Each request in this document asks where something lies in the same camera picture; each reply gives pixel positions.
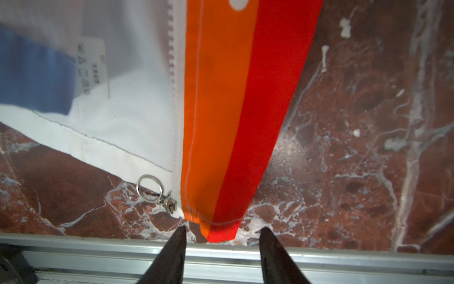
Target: brown marble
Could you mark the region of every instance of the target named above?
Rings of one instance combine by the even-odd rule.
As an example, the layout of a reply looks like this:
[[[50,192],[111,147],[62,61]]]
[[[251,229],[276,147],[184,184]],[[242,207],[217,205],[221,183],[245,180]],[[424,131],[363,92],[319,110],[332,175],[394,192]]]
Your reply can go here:
[[[325,0],[268,168],[226,244],[255,245],[268,226],[286,246],[454,254],[453,35],[453,1]],[[3,125],[0,147],[1,232],[168,239],[185,224],[206,242],[131,184]]]

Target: red stripe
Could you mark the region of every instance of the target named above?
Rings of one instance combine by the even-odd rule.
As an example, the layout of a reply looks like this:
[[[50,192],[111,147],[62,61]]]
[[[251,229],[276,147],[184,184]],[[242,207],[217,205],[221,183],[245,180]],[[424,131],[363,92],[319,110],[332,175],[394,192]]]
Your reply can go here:
[[[262,179],[299,80],[322,0],[260,0],[240,124],[213,223],[241,219]],[[210,227],[234,239],[241,221]]]

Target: orange stripe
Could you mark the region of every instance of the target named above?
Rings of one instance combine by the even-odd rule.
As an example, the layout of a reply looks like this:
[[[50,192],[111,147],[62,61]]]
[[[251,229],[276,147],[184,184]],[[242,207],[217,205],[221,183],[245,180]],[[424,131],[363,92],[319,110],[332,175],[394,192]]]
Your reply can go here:
[[[205,236],[237,134],[257,9],[258,0],[241,11],[188,1],[181,198]]]

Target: clothing tag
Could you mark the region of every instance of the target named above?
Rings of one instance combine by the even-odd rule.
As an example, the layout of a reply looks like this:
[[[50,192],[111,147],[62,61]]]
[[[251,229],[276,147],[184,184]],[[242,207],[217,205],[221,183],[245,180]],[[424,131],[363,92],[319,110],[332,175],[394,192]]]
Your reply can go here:
[[[104,40],[81,36],[77,44],[74,97],[96,95],[109,98]]]

